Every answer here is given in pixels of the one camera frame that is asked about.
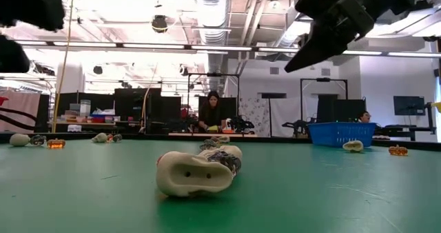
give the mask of cable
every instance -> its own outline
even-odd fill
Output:
[[[61,87],[63,86],[64,71],[66,69],[66,62],[68,61],[68,52],[69,52],[69,45],[70,45],[70,33],[71,33],[71,27],[70,26],[72,25],[72,13],[73,13],[73,11],[74,11],[74,0],[70,0],[68,42],[66,44],[66,51],[65,51],[65,54],[64,54],[63,68],[61,69],[60,84],[58,86],[58,89],[55,91],[55,108],[54,108],[54,116],[53,116],[53,119],[52,119],[52,133],[55,133],[57,131],[58,105],[60,103],[60,93],[61,93]]]
[[[156,66],[154,67],[152,79],[150,80],[149,87],[147,88],[147,92],[145,92],[145,94],[144,94],[143,109],[141,111],[141,117],[142,117],[141,129],[139,131],[141,131],[141,130],[143,130],[145,128],[145,122],[147,121],[146,120],[146,116],[145,116],[145,102],[147,101],[147,96],[149,94],[150,88],[152,87],[152,82],[153,82],[153,79],[154,79],[154,75],[156,74],[156,69],[157,68],[158,68],[158,63],[156,63]]]

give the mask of blue basket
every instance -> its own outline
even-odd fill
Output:
[[[369,147],[375,127],[375,123],[312,123],[308,125],[314,145],[336,148],[341,148],[348,141],[355,140]]]

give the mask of green floor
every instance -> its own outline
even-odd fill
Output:
[[[198,144],[0,145],[1,233],[441,232],[441,153],[238,143],[243,169],[211,198],[163,199],[155,163]]]

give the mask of person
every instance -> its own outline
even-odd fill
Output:
[[[216,91],[209,92],[199,114],[199,127],[205,132],[213,126],[223,129],[226,125],[225,119],[225,113],[219,103],[219,94]]]
[[[371,115],[367,111],[363,111],[358,116],[358,122],[360,122],[360,123],[369,123],[369,122],[371,122]]]

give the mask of ceiling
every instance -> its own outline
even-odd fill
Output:
[[[67,15],[70,13],[71,1],[63,0]],[[227,25],[223,28],[228,32],[226,45],[266,43],[271,46],[283,36],[285,29],[290,27],[297,15],[293,9],[294,1],[229,0]],[[18,23],[15,28],[1,29],[2,33],[18,40],[66,41],[70,25],[71,41],[201,44],[201,32],[204,30],[198,19],[215,17],[215,14],[203,14],[195,0],[73,0],[73,4],[72,20],[66,17],[64,30],[47,32],[26,23]],[[378,25],[369,37],[441,35],[441,23],[439,23],[441,14],[436,14],[436,10],[438,8],[414,12],[403,21]],[[247,17],[249,13],[252,13],[252,18]],[[169,27],[166,33],[159,34],[152,29],[152,19],[158,14],[167,16]],[[416,32],[397,31],[397,29],[406,29],[407,26],[412,26],[416,21],[432,14],[436,14],[436,17],[432,18],[430,23],[421,25]],[[394,15],[385,16],[386,19],[388,17],[392,18]],[[248,34],[244,36],[247,18],[252,21],[248,27]],[[286,33],[294,36],[309,32],[309,21],[308,19],[296,21],[295,27],[291,28],[293,30]],[[64,57],[62,50],[26,49],[26,52],[30,59],[52,68],[55,72]],[[146,87],[150,81],[163,81],[168,83],[164,85],[164,91],[170,95],[177,91],[181,93],[179,96],[182,96],[187,90],[187,77],[179,73],[181,67],[187,67],[189,72],[209,70],[207,53],[76,51],[70,52],[69,55],[74,55],[83,64],[87,81],[86,90],[90,92],[111,93],[113,89],[121,87],[119,81],[122,80],[131,82],[134,87]],[[103,68],[103,74],[97,75],[93,72],[93,68],[97,65]],[[234,69],[227,68],[224,72],[229,72],[228,70]],[[42,77],[44,74],[31,72],[21,74],[20,77],[24,80],[35,76]],[[40,85],[44,90],[48,83],[54,86],[55,81],[25,82]],[[200,77],[195,82],[201,84],[194,88],[194,94],[203,94],[209,90],[209,81],[205,77]]]

